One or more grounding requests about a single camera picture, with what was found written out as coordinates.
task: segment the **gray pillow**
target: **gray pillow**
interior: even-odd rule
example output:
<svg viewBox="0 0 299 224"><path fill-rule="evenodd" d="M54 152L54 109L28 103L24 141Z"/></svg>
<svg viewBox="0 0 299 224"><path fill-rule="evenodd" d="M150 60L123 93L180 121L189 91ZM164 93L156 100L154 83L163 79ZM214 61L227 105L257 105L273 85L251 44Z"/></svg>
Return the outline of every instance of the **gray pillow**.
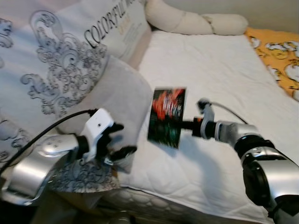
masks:
<svg viewBox="0 0 299 224"><path fill-rule="evenodd" d="M145 79L129 65L110 56L105 71L93 90L68 111L74 113L86 109L104 108L110 112L116 123L124 129L110 134L112 142L109 147L115 151L125 146L137 144L137 138L146 113L150 107L152 90ZM58 128L63 133L80 134L88 114L70 119ZM117 162L119 167L130 171L133 157Z"/></svg>

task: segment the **mattress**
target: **mattress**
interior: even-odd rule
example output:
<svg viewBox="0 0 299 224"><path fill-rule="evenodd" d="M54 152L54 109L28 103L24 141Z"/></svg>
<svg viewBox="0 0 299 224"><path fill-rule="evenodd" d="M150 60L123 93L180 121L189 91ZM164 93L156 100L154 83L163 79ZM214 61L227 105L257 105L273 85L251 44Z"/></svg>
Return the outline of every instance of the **mattress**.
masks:
<svg viewBox="0 0 299 224"><path fill-rule="evenodd" d="M277 86L245 36L155 31L139 71L152 89L187 87L184 119L199 116L201 97L222 103L299 164L299 104ZM222 109L214 111L215 120L239 122ZM131 172L119 173L123 187L210 215L272 223L247 198L240 159L230 146L183 131L175 150L147 141L148 124L149 114Z"/></svg>

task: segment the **bed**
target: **bed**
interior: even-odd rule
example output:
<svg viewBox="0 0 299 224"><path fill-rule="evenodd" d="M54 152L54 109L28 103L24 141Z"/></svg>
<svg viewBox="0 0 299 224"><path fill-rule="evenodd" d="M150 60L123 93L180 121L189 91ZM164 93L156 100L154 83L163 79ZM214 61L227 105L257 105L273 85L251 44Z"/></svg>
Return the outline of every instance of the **bed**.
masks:
<svg viewBox="0 0 299 224"><path fill-rule="evenodd" d="M263 137L299 163L298 102L277 86L244 35L187 36L155 31L139 72L152 89L187 87L185 119L198 116L196 102L207 97L256 125ZM226 111L214 110L216 120L238 122ZM191 214L199 211L272 223L266 210L247 198L240 160L232 148L214 140L194 138L187 131L181 135L179 150L159 146L147 141L148 122L147 116L131 173L119 173L121 185L130 189L108 194L104 200L131 210L128 201L129 205L135 202L135 211L148 213L153 208L164 211L164 218L172 221L178 217L181 221L187 217L192 220ZM178 204L183 206L176 212Z"/></svg>
<svg viewBox="0 0 299 224"><path fill-rule="evenodd" d="M83 44L86 41L94 43L97 39L84 37L83 34L91 29L98 29L97 32L100 33L100 28L94 25L99 14L103 15L101 19L105 21L109 13L115 13L114 8L122 5L128 7L123 13L129 16L126 15L123 19L125 22L122 23L122 28L126 31L120 34L115 24L110 28L110 33L107 33L102 42L108 46L109 54L136 66L151 90L166 86L186 87L184 119L199 116L196 102L202 97L219 102L237 112L250 124L256 125L265 139L273 141L277 149L299 164L299 104L277 85L246 36L182 35L156 30L150 40L150 30L139 1L126 1L126 6L123 1L70 0L67 4L57 3L55 7L54 4L43 6L42 3L41 7L32 0L31 5L24 6L24 14L12 13L16 4L1 4L4 5L2 9L8 10L3 11L3 17L7 17L7 20L0 19L0 22L7 24L7 33L1 34L0 40L10 41L9 45L0 48L1 72L10 75L0 77L0 91L4 93L0 95L1 114L9 115L11 120L28 132L25 133L16 126L8 126L12 134L0 135L0 143L5 142L3 146L9 147L14 140L18 140L18 147L26 144L43 127L80 103L101 80L108 60L102 57L100 64L103 66L99 66L99 63L95 63L97 60L93 60L97 57L95 54L91 59L86 57L76 61L78 64L75 67L83 71L83 75L88 75L88 69L93 66L99 66L98 74L91 79L88 89L84 89L79 96L76 95L80 90L77 85L82 82L72 86L75 90L69 88L65 92L59 92L62 87L68 88L68 83L52 72L57 69L56 64L53 65L56 61L48 57L50 54L43 54L43 50L50 47L36 33L41 30L44 38L53 37L57 43L60 41L66 44L73 55L79 55L81 50L90 52L91 47ZM85 20L74 23L74 14L82 15ZM121 20L123 15L118 15L118 20ZM30 23L25 24L24 21L29 18ZM55 25L52 30L47 22ZM130 26L125 26L126 22L130 22ZM143 50L142 53L134 52L135 48L140 47L143 50L147 48L144 56ZM51 50L61 56L61 61L67 61L66 51L59 55L57 52L60 53L61 48ZM129 65L125 65L126 70L132 70ZM50 81L58 82L59 87L48 85ZM52 97L52 92L48 91L53 89L58 91L59 98ZM60 97L71 100L57 100ZM18 99L20 104L14 103L12 98ZM239 122L228 112L213 109L215 120ZM94 212L92 207L97 205L97 211L102 215L128 210L142 223L273 223L267 217L265 209L254 205L247 198L240 159L231 147L214 140L194 138L188 131L181 134L179 150L149 142L149 114L150 105L141 125L138 150L130 172L118 172L122 188L97 196L90 194L92 202L87 202L89 210L86 209L85 212ZM0 119L0 128L3 128L3 121L7 119L2 116ZM5 133L5 128L7 127L0 129L0 134Z"/></svg>

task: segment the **card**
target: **card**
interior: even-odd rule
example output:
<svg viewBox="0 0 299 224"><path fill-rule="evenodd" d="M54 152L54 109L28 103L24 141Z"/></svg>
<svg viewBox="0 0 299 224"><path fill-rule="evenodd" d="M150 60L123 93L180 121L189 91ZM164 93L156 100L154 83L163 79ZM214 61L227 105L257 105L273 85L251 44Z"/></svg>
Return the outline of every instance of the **card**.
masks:
<svg viewBox="0 0 299 224"><path fill-rule="evenodd" d="M148 140L178 148L186 88L155 89L149 118Z"/></svg>

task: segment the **yellow blanket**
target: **yellow blanket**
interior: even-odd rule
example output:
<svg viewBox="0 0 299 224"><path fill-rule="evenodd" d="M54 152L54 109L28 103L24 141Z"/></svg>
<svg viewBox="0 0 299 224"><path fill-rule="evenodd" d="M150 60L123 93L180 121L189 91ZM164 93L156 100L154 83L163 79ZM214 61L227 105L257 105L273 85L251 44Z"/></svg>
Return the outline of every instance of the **yellow blanket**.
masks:
<svg viewBox="0 0 299 224"><path fill-rule="evenodd" d="M278 85L299 101L299 35L253 28L245 35Z"/></svg>

